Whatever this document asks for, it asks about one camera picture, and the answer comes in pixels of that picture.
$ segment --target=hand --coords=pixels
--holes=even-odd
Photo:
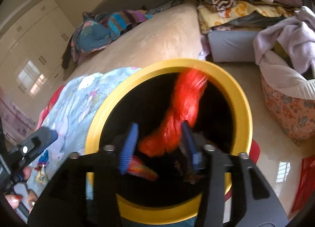
[[[27,181],[29,177],[31,176],[31,171],[32,171],[31,167],[26,167],[23,169],[25,181]],[[11,207],[13,207],[13,209],[17,209],[23,197],[21,195],[6,195],[5,198],[7,199]],[[33,190],[29,190],[29,195],[27,196],[26,200],[31,208],[33,208],[32,202],[36,202],[37,199],[38,198],[37,198],[36,193]]]

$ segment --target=red plastic bag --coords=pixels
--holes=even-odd
[[[139,151],[149,157],[159,157],[165,152],[176,150],[182,135],[183,121],[187,120],[191,128],[196,124],[199,100],[206,86],[207,76],[203,72],[188,69],[181,73],[160,127],[139,143]]]

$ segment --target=red object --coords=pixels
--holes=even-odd
[[[41,127],[41,125],[42,125],[43,121],[45,120],[45,118],[47,117],[48,113],[51,111],[53,106],[58,101],[60,93],[61,93],[61,91],[63,90],[64,87],[65,87],[65,85],[62,85],[60,88],[58,88],[56,90],[56,92],[53,94],[53,96],[49,100],[49,102],[48,102],[47,106],[45,107],[45,109],[43,109],[41,111],[41,113],[39,114],[38,123],[37,123],[37,127],[36,127],[35,130],[38,130]]]
[[[315,156],[302,159],[300,183],[291,213],[301,210],[315,188]]]
[[[260,147],[258,143],[256,143],[254,140],[252,140],[252,146],[249,151],[249,157],[250,159],[256,164],[258,161],[260,155]],[[229,198],[232,197],[232,191],[231,189],[228,191],[227,194],[225,194],[225,201],[227,201]]]
[[[203,72],[188,69],[181,73],[174,86],[171,105],[160,127],[139,143],[139,151],[149,157],[173,152],[180,143],[183,121],[187,120],[191,128],[196,124],[199,100],[206,86],[207,76]]]

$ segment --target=trash can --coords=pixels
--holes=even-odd
[[[226,153],[249,153],[252,117],[243,90],[219,66],[196,59],[172,59],[150,65],[122,82],[96,113],[86,139],[85,153],[95,153],[114,137],[123,134],[131,122],[139,125],[139,141],[159,127],[170,105],[174,83],[180,72],[195,68],[208,76],[199,103],[195,132],[202,134]],[[163,167],[163,157],[151,159]],[[93,174],[88,174],[93,185]],[[159,178],[150,182],[135,176],[120,177],[117,194],[122,217],[145,224],[168,224],[197,215],[204,182]],[[226,174],[226,192],[231,177]]]

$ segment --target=beige floor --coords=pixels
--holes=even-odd
[[[220,63],[219,65],[237,80],[247,96],[253,116],[253,139],[261,150],[257,165],[275,190],[284,210],[289,214],[300,180],[303,149],[298,148],[284,135],[281,127],[269,114],[262,95],[258,66],[251,63]],[[279,171],[280,163],[287,166],[289,170],[283,182],[279,180],[283,176]],[[229,219],[230,204],[231,201],[227,201],[225,221]]]

